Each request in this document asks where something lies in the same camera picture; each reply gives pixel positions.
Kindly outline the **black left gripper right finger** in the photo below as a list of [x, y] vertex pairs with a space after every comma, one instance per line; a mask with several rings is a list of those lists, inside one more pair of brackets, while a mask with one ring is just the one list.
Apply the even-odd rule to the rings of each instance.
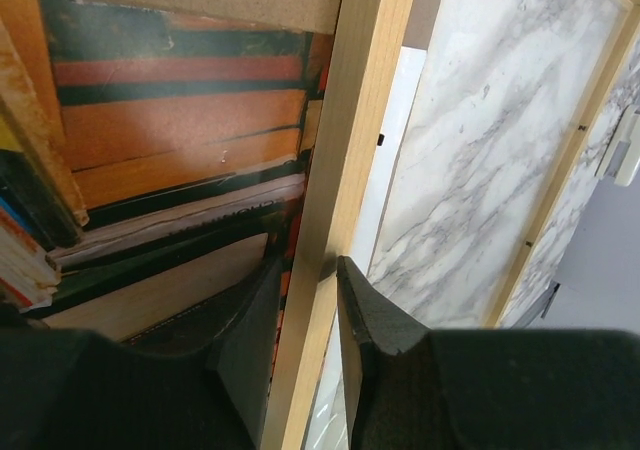
[[353, 449], [635, 449], [639, 338], [430, 329], [337, 260]]

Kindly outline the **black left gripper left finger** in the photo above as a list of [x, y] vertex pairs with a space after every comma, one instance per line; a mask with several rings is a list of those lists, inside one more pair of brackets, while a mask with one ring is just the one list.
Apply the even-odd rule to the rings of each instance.
[[282, 262], [136, 337], [34, 326], [1, 307], [5, 449], [255, 449]]

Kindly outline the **cat and books photo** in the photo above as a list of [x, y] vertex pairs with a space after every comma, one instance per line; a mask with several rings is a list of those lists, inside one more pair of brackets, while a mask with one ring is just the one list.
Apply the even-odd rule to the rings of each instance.
[[83, 0], [1, 0], [1, 320], [137, 339], [280, 259], [333, 182], [344, 61], [329, 32]]

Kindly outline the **clear acrylic frame sheet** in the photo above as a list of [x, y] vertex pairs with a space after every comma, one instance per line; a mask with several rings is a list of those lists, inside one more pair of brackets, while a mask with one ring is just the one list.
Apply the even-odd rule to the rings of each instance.
[[482, 325], [620, 0], [440, 0], [385, 117], [353, 259], [430, 327]]

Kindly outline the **light wooden picture frame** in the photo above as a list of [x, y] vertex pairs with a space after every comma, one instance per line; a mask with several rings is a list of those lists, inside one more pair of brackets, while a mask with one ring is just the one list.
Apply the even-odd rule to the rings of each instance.
[[[415, 1], [340, 2], [261, 441], [265, 449], [302, 445], [336, 308], [335, 262], [353, 241]], [[489, 325], [497, 324], [503, 315], [638, 37], [639, 0], [619, 1], [624, 13], [586, 87], [525, 241], [488, 315]]]

